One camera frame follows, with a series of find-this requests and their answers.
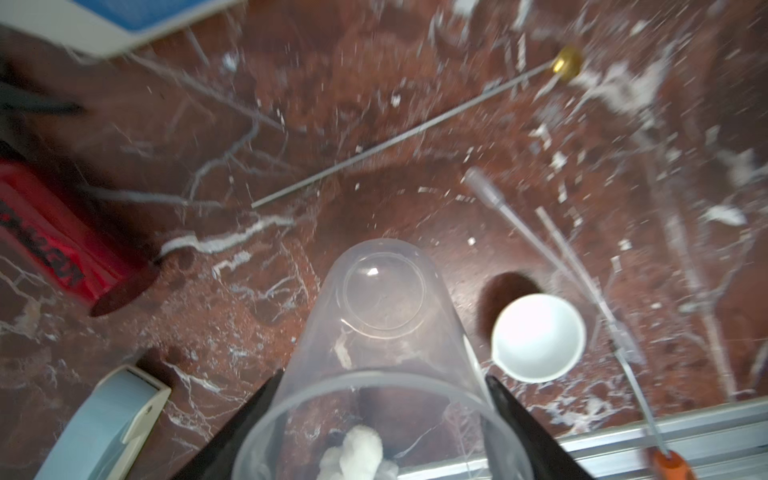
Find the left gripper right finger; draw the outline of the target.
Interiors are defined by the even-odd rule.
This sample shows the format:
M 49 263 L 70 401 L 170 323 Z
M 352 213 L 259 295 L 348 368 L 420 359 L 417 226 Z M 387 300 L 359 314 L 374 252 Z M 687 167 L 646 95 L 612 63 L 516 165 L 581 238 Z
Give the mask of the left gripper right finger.
M 593 480 L 499 379 L 487 375 L 485 382 L 500 416 L 521 441 L 535 479 Z

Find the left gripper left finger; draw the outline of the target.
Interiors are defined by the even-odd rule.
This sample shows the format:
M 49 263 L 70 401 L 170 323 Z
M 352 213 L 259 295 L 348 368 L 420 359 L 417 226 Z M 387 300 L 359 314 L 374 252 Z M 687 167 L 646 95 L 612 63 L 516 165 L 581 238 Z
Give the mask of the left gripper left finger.
M 237 453 L 250 430 L 266 414 L 285 373 L 278 370 L 233 415 L 172 480 L 230 479 Z

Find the clear plastic measuring beaker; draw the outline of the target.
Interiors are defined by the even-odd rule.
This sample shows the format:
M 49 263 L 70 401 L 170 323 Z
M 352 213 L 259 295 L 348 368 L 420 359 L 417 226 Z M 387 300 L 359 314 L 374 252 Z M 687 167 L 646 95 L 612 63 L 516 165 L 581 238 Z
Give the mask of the clear plastic measuring beaker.
M 317 479 L 326 450 L 373 428 L 397 479 L 530 479 L 436 265 L 393 239 L 334 263 L 236 479 Z

